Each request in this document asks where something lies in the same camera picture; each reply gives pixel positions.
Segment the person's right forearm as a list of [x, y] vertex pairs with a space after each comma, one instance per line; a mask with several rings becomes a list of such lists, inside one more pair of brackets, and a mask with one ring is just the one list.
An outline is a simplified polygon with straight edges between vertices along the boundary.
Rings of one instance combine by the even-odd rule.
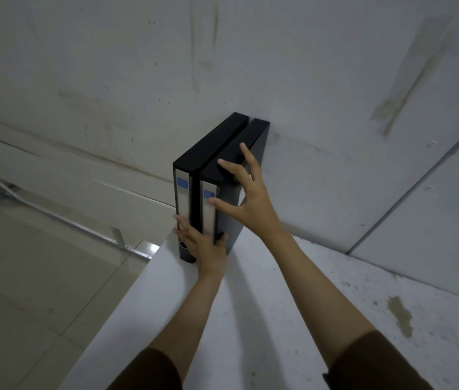
[[280, 229], [261, 236], [328, 371], [329, 390], [434, 390]]

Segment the person's left hand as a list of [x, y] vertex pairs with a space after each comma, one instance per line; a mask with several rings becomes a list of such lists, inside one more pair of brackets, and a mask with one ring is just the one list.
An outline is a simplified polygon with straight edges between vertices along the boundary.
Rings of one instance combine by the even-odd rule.
[[226, 251], [215, 251], [212, 237], [199, 232], [188, 223], [186, 218], [177, 214], [173, 217], [178, 224], [173, 232], [196, 259], [199, 277], [210, 276], [222, 280], [227, 266]]

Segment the person's right hand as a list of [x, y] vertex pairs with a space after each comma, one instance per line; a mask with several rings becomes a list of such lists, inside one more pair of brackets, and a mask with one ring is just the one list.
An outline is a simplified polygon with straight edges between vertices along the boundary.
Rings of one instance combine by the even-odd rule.
[[242, 216], [233, 218], [252, 231], [263, 242], [266, 242], [269, 237], [281, 234], [283, 228], [273, 208], [264, 181], [263, 183], [254, 182], [241, 164], [219, 159], [218, 165], [237, 179], [244, 189], [245, 198], [247, 198], [246, 204], [243, 205]]

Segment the black binder with grey spine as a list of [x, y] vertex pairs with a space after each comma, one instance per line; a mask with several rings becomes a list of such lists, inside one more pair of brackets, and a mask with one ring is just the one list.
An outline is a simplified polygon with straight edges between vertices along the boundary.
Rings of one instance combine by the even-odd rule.
[[212, 242], [217, 242], [225, 234], [227, 255], [244, 226], [231, 216], [218, 211], [209, 204], [208, 199], [217, 197], [233, 206], [238, 206], [241, 203], [243, 187], [233, 174], [218, 165], [218, 159], [240, 164], [247, 173], [250, 173], [250, 167], [240, 149], [240, 144], [246, 144], [252, 155], [261, 163], [269, 128], [270, 122], [253, 119], [200, 173], [200, 231], [210, 237]]
[[173, 163], [176, 213], [202, 231], [201, 171], [250, 122], [250, 117], [233, 112]]

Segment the person's left forearm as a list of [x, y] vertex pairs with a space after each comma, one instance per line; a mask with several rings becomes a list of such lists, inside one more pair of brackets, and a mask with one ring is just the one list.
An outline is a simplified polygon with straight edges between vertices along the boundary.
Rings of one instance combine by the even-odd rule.
[[208, 270], [163, 330], [106, 390], [182, 390], [224, 273]]

